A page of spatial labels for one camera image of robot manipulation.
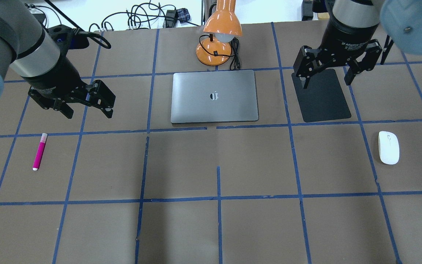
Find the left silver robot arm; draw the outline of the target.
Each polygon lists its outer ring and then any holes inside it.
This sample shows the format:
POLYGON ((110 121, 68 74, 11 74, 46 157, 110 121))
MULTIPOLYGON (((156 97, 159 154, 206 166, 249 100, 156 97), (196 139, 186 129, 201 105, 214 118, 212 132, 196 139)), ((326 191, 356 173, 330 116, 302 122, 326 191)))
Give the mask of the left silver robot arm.
POLYGON ((71 103, 113 115, 115 95, 108 86, 95 80, 87 84, 66 57, 68 50, 85 48, 92 39, 110 49, 101 35, 65 25, 46 28, 20 0, 0 0, 0 96, 7 70, 12 69, 26 82, 28 95, 43 109, 53 109, 71 119, 71 103))

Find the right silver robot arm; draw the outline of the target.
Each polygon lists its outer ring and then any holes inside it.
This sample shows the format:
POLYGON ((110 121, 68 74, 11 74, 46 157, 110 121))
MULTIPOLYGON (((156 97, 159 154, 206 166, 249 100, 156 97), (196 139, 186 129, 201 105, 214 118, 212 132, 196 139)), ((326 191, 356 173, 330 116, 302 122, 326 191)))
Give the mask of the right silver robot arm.
POLYGON ((304 89, 329 67, 349 67, 345 83, 381 64, 393 44, 422 55, 422 0, 315 0, 315 13, 330 15, 320 46, 302 46, 293 69, 304 89))

